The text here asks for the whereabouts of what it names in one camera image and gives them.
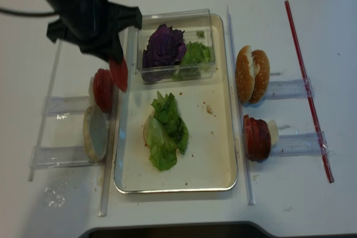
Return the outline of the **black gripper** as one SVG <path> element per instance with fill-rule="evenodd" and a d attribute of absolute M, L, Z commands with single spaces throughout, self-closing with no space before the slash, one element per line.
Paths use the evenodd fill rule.
<path fill-rule="evenodd" d="M 77 45 L 83 54 L 121 64 L 123 49 L 119 33 L 130 26 L 142 28 L 138 7 L 108 0 L 76 0 L 58 20 L 49 23 L 47 37 L 52 42 L 62 40 Z"/>

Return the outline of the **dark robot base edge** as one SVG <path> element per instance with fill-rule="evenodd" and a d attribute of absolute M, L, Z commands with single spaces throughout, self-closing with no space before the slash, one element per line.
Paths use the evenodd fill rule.
<path fill-rule="evenodd" d="M 99 228 L 81 237 L 273 237 L 251 223 Z"/>

